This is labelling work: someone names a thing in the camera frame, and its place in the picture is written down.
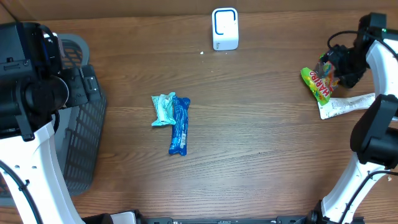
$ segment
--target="blue snack wrapper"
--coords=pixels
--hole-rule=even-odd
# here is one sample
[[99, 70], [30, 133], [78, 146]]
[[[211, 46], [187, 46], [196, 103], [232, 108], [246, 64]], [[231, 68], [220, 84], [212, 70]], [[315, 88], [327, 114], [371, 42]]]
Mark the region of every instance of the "blue snack wrapper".
[[188, 98], [173, 97], [174, 120], [172, 130], [172, 143], [169, 154], [187, 155], [187, 136], [188, 136], [188, 108], [191, 100]]

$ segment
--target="basket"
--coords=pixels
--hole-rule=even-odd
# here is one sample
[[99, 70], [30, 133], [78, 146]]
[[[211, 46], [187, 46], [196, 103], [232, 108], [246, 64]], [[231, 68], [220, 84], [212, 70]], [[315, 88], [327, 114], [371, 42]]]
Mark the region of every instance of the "basket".
[[[63, 68], [87, 65], [90, 51], [79, 36], [60, 34], [65, 57]], [[85, 105], [59, 110], [60, 124], [55, 133], [55, 150], [70, 195], [80, 195], [88, 190], [100, 147], [105, 119], [106, 97]], [[0, 206], [15, 205], [4, 179], [0, 176]]]

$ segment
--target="black cable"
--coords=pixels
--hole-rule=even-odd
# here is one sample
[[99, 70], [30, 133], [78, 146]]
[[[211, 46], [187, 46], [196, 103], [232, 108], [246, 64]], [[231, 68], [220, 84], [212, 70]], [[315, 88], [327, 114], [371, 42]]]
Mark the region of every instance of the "black cable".
[[397, 61], [398, 61], [398, 54], [395, 52], [395, 50], [393, 50], [388, 44], [386, 44], [381, 38], [379, 38], [379, 37], [376, 37], [376, 36], [374, 36], [374, 35], [371, 35], [371, 34], [368, 34], [367, 32], [363, 32], [363, 31], [355, 31], [355, 30], [345, 30], [345, 31], [341, 31], [341, 32], [337, 32], [337, 33], [335, 33], [335, 34], [333, 34], [331, 37], [329, 37], [329, 39], [328, 39], [328, 47], [329, 47], [329, 49], [333, 49], [333, 47], [330, 45], [330, 41], [333, 39], [333, 38], [335, 38], [335, 37], [337, 37], [338, 35], [341, 35], [341, 34], [362, 34], [362, 35], [365, 35], [365, 36], [368, 36], [369, 38], [372, 38], [373, 40], [377, 40], [378, 42], [380, 42], [380, 44], [382, 44], [383, 46], [385, 46], [386, 47], [386, 49], [388, 50], [388, 51], [390, 51], [391, 53], [392, 53], [392, 55], [397, 59]]
[[36, 206], [35, 202], [33, 201], [33, 198], [27, 189], [27, 185], [29, 185], [29, 181], [27, 180], [26, 184], [24, 184], [23, 181], [21, 181], [21, 179], [18, 177], [18, 175], [9, 166], [7, 166], [7, 164], [5, 164], [3, 161], [0, 161], [0, 168], [2, 168], [8, 175], [10, 175], [10, 177], [18, 185], [19, 190], [22, 191], [22, 193], [25, 195], [27, 203], [30, 205], [30, 209], [32, 209], [33, 216], [35, 217], [37, 224], [43, 224], [43, 220], [42, 220], [42, 217], [40, 216], [39, 209], [37, 209], [37, 206]]
[[54, 133], [57, 133], [58, 127], [60, 126], [60, 113], [57, 110], [55, 113], [55, 121], [54, 121]]
[[355, 198], [358, 196], [358, 194], [361, 192], [362, 188], [365, 186], [365, 184], [368, 182], [369, 179], [372, 179], [372, 177], [376, 174], [389, 174], [389, 175], [396, 175], [398, 176], [398, 172], [393, 172], [393, 171], [386, 171], [386, 170], [380, 170], [380, 171], [375, 171], [371, 174], [369, 174], [363, 181], [362, 184], [358, 187], [358, 189], [355, 191], [355, 194], [351, 197], [351, 200], [349, 200], [347, 207], [345, 208], [343, 215], [340, 218], [339, 224], [343, 224], [344, 218], [346, 217], [349, 208], [353, 204]]

